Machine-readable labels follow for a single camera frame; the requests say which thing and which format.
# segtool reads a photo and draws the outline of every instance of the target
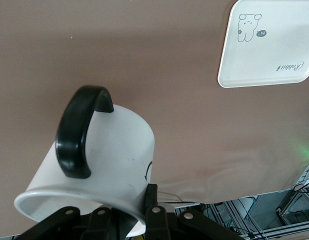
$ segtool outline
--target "white tray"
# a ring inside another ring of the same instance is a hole
[[[239,0],[218,82],[224,88],[299,83],[309,76],[309,0]]]

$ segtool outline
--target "screw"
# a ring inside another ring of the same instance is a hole
[[[194,218],[194,216],[190,212],[186,212],[183,216],[184,216],[185,219],[193,219]]]
[[[161,209],[157,206],[155,206],[153,209],[152,209],[152,212],[157,214],[157,213],[160,213]]]
[[[98,214],[98,215],[102,215],[102,214],[104,214],[105,212],[106,212],[105,210],[100,210],[100,211],[97,212],[97,214]]]
[[[68,210],[68,211],[65,212],[66,215],[69,215],[69,214],[72,214],[72,213],[74,213],[73,210]]]

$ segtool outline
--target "black mug handle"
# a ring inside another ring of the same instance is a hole
[[[55,138],[55,152],[67,177],[86,179],[91,175],[86,159],[86,138],[94,111],[114,111],[110,93],[102,86],[85,85],[74,94],[62,115]]]

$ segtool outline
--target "mug rim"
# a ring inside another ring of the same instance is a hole
[[[22,202],[26,201],[27,199],[33,198],[33,197],[70,197],[77,200],[85,200],[89,202],[94,202],[96,204],[111,206],[113,208],[119,209],[134,218],[136,218],[143,226],[146,225],[145,222],[145,216],[138,210],[134,209],[133,206],[130,204],[124,203],[123,201],[120,201],[118,199],[115,199],[114,197],[104,197],[99,196],[93,193],[87,193],[87,192],[77,192],[75,190],[58,190],[58,189],[31,189],[26,190],[25,192],[19,194],[15,200],[14,200],[14,206],[15,208],[24,216],[36,221],[40,222],[43,219],[36,218],[34,216],[31,216],[30,214],[27,214],[27,212],[21,207]]]

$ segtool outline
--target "brown surface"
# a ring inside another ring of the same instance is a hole
[[[150,124],[162,199],[215,203],[296,182],[309,163],[309,78],[219,86],[234,2],[0,1],[0,237],[33,224],[14,198],[85,84]]]

